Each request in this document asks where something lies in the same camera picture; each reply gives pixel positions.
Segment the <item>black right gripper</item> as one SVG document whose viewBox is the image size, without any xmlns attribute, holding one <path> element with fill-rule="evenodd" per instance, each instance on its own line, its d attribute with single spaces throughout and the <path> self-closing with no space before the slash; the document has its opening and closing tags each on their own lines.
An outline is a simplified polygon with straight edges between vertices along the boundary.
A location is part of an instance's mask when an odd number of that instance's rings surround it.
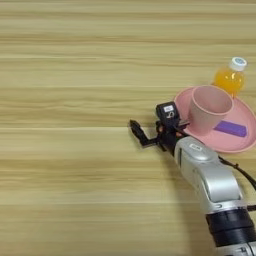
<svg viewBox="0 0 256 256">
<path fill-rule="evenodd" d="M 177 125 L 167 127 L 160 121 L 156 122 L 157 137 L 149 139 L 135 120 L 129 121 L 133 135 L 139 140 L 143 147 L 158 145 L 163 151 L 174 153 L 177 142 L 186 137 L 184 129 L 190 124 L 188 120 L 181 120 Z"/>
</svg>

